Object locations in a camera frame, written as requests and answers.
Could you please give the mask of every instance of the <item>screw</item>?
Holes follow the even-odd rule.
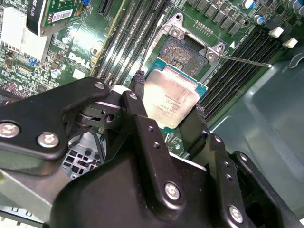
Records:
[[[214,54],[213,53],[208,53],[207,54],[207,59],[213,59],[214,57]]]
[[[246,157],[245,155],[243,155],[242,153],[240,153],[239,156],[240,156],[244,161],[247,161],[247,157]]]
[[[138,99],[137,96],[136,96],[136,94],[129,94],[129,96],[130,96],[131,98],[133,98],[134,100],[137,100],[137,99]]]
[[[172,183],[165,184],[165,192],[171,200],[177,200],[180,197],[179,189]]]
[[[59,139],[54,133],[45,132],[38,136],[37,142],[44,148],[54,148],[59,144]]]
[[[1,123],[0,124],[0,137],[12,138],[19,134],[20,128],[13,123]]]
[[[235,206],[230,206],[229,207],[229,212],[230,212],[230,215],[232,216],[232,218],[236,222],[238,222],[238,223],[243,222],[243,216],[242,216],[241,212],[239,212],[239,210]]]
[[[171,34],[174,36],[174,37],[178,37],[180,35],[180,31],[178,28],[175,28],[172,30]]]
[[[94,84],[98,89],[104,89],[104,85],[101,82],[97,82]]]
[[[215,138],[218,142],[221,142],[221,139],[220,139],[217,135],[215,135],[214,138]]]

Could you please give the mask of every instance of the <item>blue component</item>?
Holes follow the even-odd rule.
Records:
[[[28,65],[31,66],[31,67],[33,67],[33,66],[36,64],[36,62],[37,62],[36,59],[32,59],[32,60],[28,63]]]
[[[90,4],[90,0],[81,0],[81,3],[87,6],[88,4]]]

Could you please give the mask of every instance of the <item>metal pin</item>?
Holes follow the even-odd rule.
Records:
[[[243,62],[243,63],[249,63],[249,64],[260,66],[260,67],[268,67],[268,68],[272,67],[272,65],[268,64],[268,63],[258,63],[258,62],[254,62],[254,61],[247,60],[247,59],[242,59],[242,58],[235,58],[235,57],[223,56],[223,55],[219,55],[218,57],[225,58],[225,59],[230,59],[230,60],[234,60],[234,61],[238,61],[238,62]]]

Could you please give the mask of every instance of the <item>chip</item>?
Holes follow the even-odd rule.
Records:
[[[143,104],[149,118],[161,128],[175,129],[207,88],[161,59],[148,72]]]

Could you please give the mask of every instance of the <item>cable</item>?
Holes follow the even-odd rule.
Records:
[[[98,153],[99,153],[99,156],[100,156],[100,161],[102,163],[104,163],[105,162],[105,151],[104,151],[104,149],[100,145],[99,138],[98,138],[96,132],[90,130],[90,133],[94,137],[94,140],[95,140],[95,143],[96,143],[96,147],[97,147],[97,150],[98,150]]]

